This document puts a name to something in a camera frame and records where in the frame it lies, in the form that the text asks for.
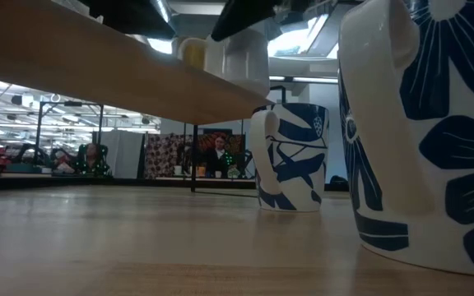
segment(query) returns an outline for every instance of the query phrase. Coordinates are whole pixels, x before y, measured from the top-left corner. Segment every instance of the wooden shelf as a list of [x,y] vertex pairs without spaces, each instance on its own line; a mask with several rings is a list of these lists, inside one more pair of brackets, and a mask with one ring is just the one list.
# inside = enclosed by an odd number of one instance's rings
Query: wooden shelf
[[0,81],[191,124],[271,103],[49,0],[0,0]]

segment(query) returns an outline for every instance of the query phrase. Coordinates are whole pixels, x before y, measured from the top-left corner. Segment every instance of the mug handle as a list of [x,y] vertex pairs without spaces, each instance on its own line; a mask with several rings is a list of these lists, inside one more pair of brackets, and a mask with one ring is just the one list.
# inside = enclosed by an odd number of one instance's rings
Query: mug handle
[[177,52],[177,58],[179,58],[179,60],[183,60],[184,59],[184,51],[186,50],[186,46],[187,45],[190,45],[190,44],[197,44],[199,46],[206,46],[206,40],[204,39],[199,39],[199,38],[187,38],[187,39],[184,39],[182,41],[182,43],[179,45],[179,49],[178,49],[178,52]]
[[273,171],[268,155],[267,136],[275,135],[279,127],[279,118],[270,110],[258,111],[253,114],[250,123],[250,150],[252,151],[255,168],[261,176],[262,189],[270,194],[281,193],[276,173]]

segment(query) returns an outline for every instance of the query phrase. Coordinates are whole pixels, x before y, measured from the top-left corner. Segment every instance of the floral pattern mug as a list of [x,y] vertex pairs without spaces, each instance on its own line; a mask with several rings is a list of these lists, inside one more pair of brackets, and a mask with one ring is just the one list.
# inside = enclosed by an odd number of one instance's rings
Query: floral pattern mug
[[371,0],[340,33],[355,220],[369,250],[474,274],[474,0]]

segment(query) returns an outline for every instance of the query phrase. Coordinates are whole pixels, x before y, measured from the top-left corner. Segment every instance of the table surface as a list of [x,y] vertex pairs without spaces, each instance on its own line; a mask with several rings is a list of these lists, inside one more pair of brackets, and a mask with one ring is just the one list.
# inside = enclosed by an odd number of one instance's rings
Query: table surface
[[0,81],[191,124],[272,103],[51,1],[0,0],[2,16]]
[[2,191],[0,295],[474,296],[474,276],[365,250],[350,201],[328,194],[291,214],[185,188]]

